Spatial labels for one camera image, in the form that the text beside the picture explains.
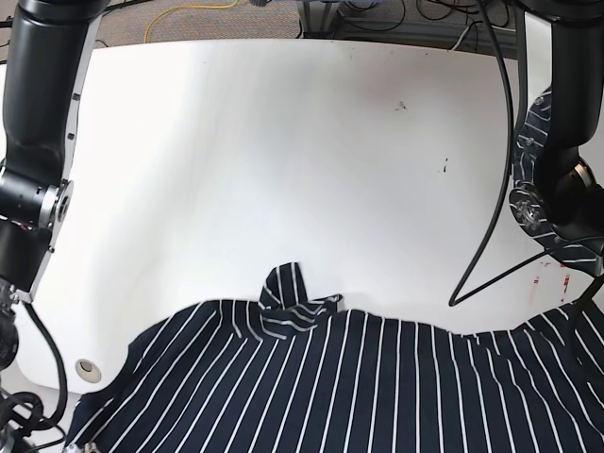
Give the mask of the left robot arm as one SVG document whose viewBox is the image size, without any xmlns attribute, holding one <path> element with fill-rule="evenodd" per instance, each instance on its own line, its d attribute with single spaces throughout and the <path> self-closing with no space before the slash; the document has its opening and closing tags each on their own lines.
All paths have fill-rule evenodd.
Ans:
<svg viewBox="0 0 604 453">
<path fill-rule="evenodd" d="M 550 256 L 603 274 L 603 188 L 581 146 L 603 100 L 603 4 L 515 4 L 519 108 L 509 203 L 518 225 Z"/>
</svg>

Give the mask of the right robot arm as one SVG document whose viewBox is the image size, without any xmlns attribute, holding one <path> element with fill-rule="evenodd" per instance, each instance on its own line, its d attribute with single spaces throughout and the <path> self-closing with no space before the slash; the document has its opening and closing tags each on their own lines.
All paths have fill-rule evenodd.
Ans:
<svg viewBox="0 0 604 453">
<path fill-rule="evenodd" d="M 105 1 L 21 1 L 2 120 L 1 366 L 18 350 L 15 302 L 32 302 L 71 201 L 80 98 Z"/>
</svg>

